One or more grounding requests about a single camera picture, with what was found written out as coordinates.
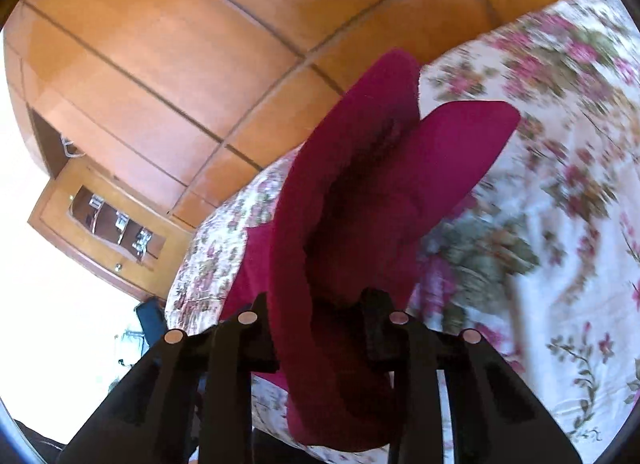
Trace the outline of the floral bed quilt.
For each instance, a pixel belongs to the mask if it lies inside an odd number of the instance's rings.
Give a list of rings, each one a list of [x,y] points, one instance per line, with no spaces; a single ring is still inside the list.
[[[639,31],[561,0],[422,68],[422,113],[498,99],[521,124],[423,241],[409,309],[482,332],[591,463],[639,397]]]

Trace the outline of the dark red sweater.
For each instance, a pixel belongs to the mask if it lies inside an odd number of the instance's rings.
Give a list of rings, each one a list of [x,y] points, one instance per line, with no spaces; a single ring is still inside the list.
[[[521,118],[503,101],[421,115],[419,75],[394,50],[337,102],[298,151],[273,216],[250,228],[222,307],[228,318],[267,299],[288,431],[306,446],[390,441],[392,388],[364,355],[355,304],[377,288],[408,305],[421,239],[471,194]]]

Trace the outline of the wooden shelf cabinet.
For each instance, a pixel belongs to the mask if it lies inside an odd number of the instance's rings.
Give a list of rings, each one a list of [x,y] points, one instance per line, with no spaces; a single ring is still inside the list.
[[[28,223],[54,247],[119,291],[162,302],[190,231],[133,198],[85,158],[50,179]]]

